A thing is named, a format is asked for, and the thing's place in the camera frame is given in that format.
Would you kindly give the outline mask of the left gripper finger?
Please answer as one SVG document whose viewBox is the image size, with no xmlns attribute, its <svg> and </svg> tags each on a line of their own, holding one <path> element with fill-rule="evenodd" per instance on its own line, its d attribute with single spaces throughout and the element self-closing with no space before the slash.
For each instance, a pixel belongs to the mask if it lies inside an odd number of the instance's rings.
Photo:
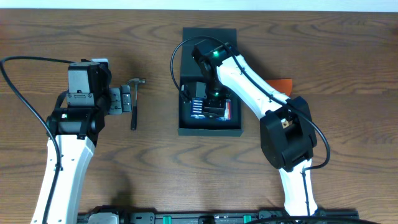
<svg viewBox="0 0 398 224">
<path fill-rule="evenodd" d="M 121 85 L 121 104 L 123 113 L 131 112 L 131 88 L 129 85 Z"/>
<path fill-rule="evenodd" d="M 119 88 L 110 88 L 109 95 L 111 99 L 109 115 L 122 114 L 121 90 Z"/>
</svg>

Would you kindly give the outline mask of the screwdriver set blister pack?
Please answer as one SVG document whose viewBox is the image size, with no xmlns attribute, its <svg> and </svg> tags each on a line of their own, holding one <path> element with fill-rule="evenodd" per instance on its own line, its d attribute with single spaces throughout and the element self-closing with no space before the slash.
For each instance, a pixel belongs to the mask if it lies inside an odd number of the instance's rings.
<svg viewBox="0 0 398 224">
<path fill-rule="evenodd" d="M 195 118 L 195 119 L 215 119 L 218 121 L 229 121 L 231 120 L 232 117 L 232 106 L 231 106 L 231 100 L 227 99 L 226 100 L 226 109 L 224 112 L 224 116 L 218 117 L 218 118 L 213 118 L 213 117 L 206 117 L 202 113 L 202 106 L 203 106 L 203 100 L 204 99 L 193 99 L 191 101 L 191 112 L 190 112 L 190 117 Z"/>
</svg>

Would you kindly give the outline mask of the black handled claw hammer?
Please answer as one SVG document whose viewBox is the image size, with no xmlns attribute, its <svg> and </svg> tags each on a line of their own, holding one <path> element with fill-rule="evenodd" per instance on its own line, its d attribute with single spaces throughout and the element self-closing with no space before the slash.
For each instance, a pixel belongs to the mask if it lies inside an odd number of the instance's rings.
<svg viewBox="0 0 398 224">
<path fill-rule="evenodd" d="M 137 128 L 137 92 L 138 87 L 141 84 L 145 84 L 145 78 L 133 78 L 127 81 L 127 85 L 133 84 L 134 85 L 134 98 L 132 100 L 132 119 L 131 119 L 131 130 L 135 131 Z"/>
</svg>

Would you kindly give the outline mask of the orange scraper wooden handle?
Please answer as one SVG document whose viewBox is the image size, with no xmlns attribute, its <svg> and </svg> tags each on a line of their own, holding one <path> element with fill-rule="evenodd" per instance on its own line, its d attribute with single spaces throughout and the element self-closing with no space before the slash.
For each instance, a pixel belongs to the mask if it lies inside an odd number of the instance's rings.
<svg viewBox="0 0 398 224">
<path fill-rule="evenodd" d="M 292 94 L 293 80 L 289 78 L 266 80 L 266 82 L 278 92 L 284 93 L 287 96 Z"/>
</svg>

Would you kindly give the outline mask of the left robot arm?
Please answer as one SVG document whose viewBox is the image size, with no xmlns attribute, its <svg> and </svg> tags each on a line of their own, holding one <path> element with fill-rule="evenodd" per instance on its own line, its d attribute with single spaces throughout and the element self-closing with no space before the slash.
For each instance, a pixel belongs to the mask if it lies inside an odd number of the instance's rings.
<svg viewBox="0 0 398 224">
<path fill-rule="evenodd" d="M 132 111 L 129 85 L 110 87 L 106 58 L 68 67 L 68 89 L 59 94 L 46 123 L 47 164 L 32 223 L 76 223 L 86 170 L 107 115 Z"/>
</svg>

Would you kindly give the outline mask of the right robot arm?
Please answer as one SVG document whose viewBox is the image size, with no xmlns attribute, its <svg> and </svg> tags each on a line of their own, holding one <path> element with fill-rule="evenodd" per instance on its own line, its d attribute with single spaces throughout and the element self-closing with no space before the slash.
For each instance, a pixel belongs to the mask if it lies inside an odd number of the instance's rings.
<svg viewBox="0 0 398 224">
<path fill-rule="evenodd" d="M 194 45 L 192 57 L 208 82 L 205 115 L 219 116 L 228 93 L 238 96 L 260 122 L 261 149 L 279 171 L 285 211 L 291 216 L 314 215 L 318 206 L 310 169 L 318 129 L 308 103 L 270 86 L 228 43 L 213 45 L 203 40 Z"/>
</svg>

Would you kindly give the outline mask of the black open gift box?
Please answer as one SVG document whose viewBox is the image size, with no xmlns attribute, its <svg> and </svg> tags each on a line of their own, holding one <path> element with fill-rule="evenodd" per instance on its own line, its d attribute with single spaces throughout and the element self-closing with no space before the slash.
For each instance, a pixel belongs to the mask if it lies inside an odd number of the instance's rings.
<svg viewBox="0 0 398 224">
<path fill-rule="evenodd" d="M 178 134 L 180 136 L 241 136 L 242 115 L 241 100 L 228 87 L 218 80 L 216 66 L 229 57 L 237 54 L 236 29 L 184 27 L 183 41 L 175 48 L 170 63 L 179 48 L 182 48 L 180 66 L 180 83 L 176 85 L 179 92 Z M 231 100 L 232 117 L 229 121 L 215 119 L 195 119 L 190 117 L 191 101 L 185 101 L 182 85 L 189 82 L 206 83 L 206 94 L 209 91 L 224 91 L 226 99 Z"/>
</svg>

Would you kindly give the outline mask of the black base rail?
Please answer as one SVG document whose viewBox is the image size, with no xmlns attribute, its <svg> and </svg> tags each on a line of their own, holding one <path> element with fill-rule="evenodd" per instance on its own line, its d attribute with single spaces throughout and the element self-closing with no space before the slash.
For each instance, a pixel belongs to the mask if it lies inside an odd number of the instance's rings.
<svg viewBox="0 0 398 224">
<path fill-rule="evenodd" d="M 352 209 L 304 208 L 297 214 L 288 213 L 282 207 L 259 210 L 207 210 L 191 212 L 160 212 L 154 208 L 98 206 L 77 216 L 76 223 L 126 223 L 126 224 L 178 224 L 178 223 L 366 223 Z"/>
</svg>

